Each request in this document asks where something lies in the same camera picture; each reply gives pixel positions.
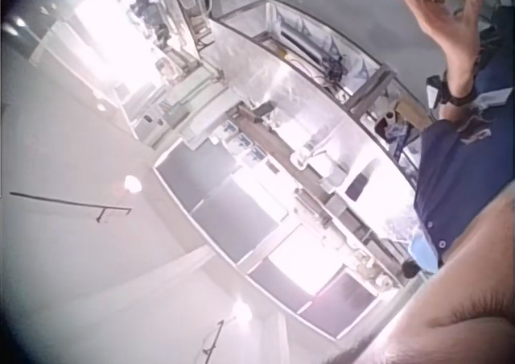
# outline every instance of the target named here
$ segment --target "man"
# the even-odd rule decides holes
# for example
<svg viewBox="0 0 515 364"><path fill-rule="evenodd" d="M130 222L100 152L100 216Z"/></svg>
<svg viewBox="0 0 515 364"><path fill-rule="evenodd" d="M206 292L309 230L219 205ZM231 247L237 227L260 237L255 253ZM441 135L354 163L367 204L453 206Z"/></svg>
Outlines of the man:
<svg viewBox="0 0 515 364"><path fill-rule="evenodd" d="M427 241L424 233L418 231L408 247L411 258L402 264L402 273L407 279L414 278L421 270L435 274L441 267L436 249Z"/></svg>
<svg viewBox="0 0 515 364"><path fill-rule="evenodd" d="M452 97L442 120L422 133L415 198L445 265L357 361L346 352L331 363L513 363L513 91L482 115L467 105L474 87L485 93L513 86L513 45L475 78L482 0L467 0L459 19L444 5L405 1L447 58Z"/></svg>

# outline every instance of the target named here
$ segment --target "white wall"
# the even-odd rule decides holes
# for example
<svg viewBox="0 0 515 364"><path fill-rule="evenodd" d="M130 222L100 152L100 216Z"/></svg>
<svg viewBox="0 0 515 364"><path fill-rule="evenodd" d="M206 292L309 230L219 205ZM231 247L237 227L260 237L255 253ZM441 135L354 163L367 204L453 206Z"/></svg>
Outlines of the white wall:
<svg viewBox="0 0 515 364"><path fill-rule="evenodd" d="M150 149L9 47L2 52L4 310L15 327L50 308L66 325L60 306L145 275L184 251L144 195L123 190L125 175L145 179L155 158ZM98 224L99 210L27 201L8 196L11 191L134 210ZM192 231L180 223L175 230ZM43 350L36 353L43 358L44 352L48 362L194 363L204 337L230 314L233 301L198 271L67 338L57 339L42 324L37 332L44 341L31 343L38 342ZM247 330L227 325L212 363L258 364L260 332L259 321Z"/></svg>

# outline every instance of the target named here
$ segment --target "navy blue shirt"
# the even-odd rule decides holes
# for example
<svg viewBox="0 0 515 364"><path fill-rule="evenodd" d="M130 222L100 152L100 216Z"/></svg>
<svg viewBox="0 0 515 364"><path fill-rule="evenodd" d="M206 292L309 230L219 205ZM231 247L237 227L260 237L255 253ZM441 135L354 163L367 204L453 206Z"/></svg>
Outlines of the navy blue shirt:
<svg viewBox="0 0 515 364"><path fill-rule="evenodd" d="M414 207L440 258L514 179L513 92L506 105L493 106L482 117L488 122L472 128L487 129L490 135L471 143L447 120L422 132Z"/></svg>

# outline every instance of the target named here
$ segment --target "black handrail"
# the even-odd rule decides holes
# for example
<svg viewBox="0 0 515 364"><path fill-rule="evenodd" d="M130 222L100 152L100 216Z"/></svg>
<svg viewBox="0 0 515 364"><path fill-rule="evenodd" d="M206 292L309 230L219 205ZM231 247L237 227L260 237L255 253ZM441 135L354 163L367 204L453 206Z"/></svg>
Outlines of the black handrail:
<svg viewBox="0 0 515 364"><path fill-rule="evenodd" d="M88 207L90 209L101 209L100 215L96 218L96 221L100 223L100 220L104 216L104 213L108 209L116 210L116 211L126 211L126 215L129 215L132 212L131 208L128 207L117 207L114 205L92 205L89 203L79 203L76 201L65 201L62 199L54 199L51 197L43 197L43 196L34 196L34 195L27 195L26 193L20 193L20 192L11 192L11 196L16 197L22 197L25 199L32 199L33 201L46 201L49 203L57 203L59 205L74 205L76 207Z"/></svg>

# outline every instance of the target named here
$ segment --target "bare skin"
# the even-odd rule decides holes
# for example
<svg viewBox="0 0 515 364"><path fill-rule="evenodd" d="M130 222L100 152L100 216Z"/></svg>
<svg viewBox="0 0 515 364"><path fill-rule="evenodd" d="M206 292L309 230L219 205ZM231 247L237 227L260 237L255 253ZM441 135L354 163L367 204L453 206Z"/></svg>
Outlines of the bare skin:
<svg viewBox="0 0 515 364"><path fill-rule="evenodd" d="M467 0L456 19L442 2L405 0L422 31L443 50L447 60L447 80L454 97L465 97L472 89L474 63L480 50L478 17L483 0ZM468 116L466 108L451 104L440 109L440 118L459 122Z"/></svg>

